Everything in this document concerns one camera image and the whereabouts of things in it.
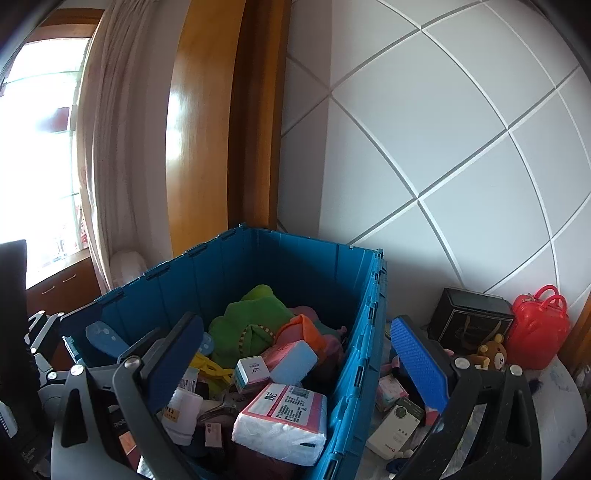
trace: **red handbag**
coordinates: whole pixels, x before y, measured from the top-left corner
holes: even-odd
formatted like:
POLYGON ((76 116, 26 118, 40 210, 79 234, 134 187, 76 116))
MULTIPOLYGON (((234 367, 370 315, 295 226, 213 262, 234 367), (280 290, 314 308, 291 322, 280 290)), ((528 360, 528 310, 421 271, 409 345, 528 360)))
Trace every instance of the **red handbag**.
POLYGON ((515 320, 507 334, 507 362, 521 368, 546 368, 570 332, 566 300, 553 285, 546 285, 535 295, 519 295, 513 302, 515 320), (554 295, 540 300, 553 290, 554 295))

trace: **brown teddy bear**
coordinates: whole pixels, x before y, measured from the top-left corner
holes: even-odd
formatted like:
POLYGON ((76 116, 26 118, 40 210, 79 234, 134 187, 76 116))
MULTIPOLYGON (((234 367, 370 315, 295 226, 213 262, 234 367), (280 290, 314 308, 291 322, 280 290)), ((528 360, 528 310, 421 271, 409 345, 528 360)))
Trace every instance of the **brown teddy bear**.
POLYGON ((507 351, 502 343, 503 336, 497 333, 494 340, 478 347, 477 353, 469 355, 468 358, 482 370, 488 370, 489 366, 495 370, 501 370, 507 359, 507 351))

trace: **bright window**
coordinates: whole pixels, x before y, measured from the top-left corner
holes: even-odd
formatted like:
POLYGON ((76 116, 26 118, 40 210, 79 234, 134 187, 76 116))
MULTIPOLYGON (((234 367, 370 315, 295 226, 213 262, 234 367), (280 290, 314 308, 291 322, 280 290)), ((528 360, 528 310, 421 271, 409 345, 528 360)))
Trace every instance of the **bright window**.
POLYGON ((87 247, 74 127, 88 42, 25 44, 0 90, 0 243, 27 240, 27 287, 87 247))

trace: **bolt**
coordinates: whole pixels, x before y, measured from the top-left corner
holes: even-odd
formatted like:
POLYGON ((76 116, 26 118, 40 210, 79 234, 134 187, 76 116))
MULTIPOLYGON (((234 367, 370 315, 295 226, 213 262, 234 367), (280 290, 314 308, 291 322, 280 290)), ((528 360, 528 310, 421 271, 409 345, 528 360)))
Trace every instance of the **bolt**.
POLYGON ((523 369, 519 365, 511 365, 509 367, 509 371, 512 375, 515 375, 516 377, 520 377, 521 375, 523 375, 523 369))
POLYGON ((84 365, 76 364, 72 368, 70 368, 70 373, 77 377, 84 371, 84 365))
POLYGON ((128 359, 125 360, 125 362, 123 362, 123 366, 125 368, 135 368, 135 367, 139 367, 141 362, 142 361, 139 359, 139 357, 130 356, 128 359))
POLYGON ((467 358, 464 358, 462 356, 459 356, 458 358, 456 358, 454 363, 456 364, 456 367, 458 367, 462 370, 470 368, 470 361, 467 358))

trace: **black box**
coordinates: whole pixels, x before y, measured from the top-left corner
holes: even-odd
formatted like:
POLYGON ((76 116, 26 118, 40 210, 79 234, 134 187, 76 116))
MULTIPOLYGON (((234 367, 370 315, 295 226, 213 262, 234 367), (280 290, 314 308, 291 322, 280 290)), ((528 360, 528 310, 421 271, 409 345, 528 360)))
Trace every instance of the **black box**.
POLYGON ((444 288, 427 331, 443 348, 469 354, 497 333, 505 337, 513 318, 511 304, 501 297, 444 288))

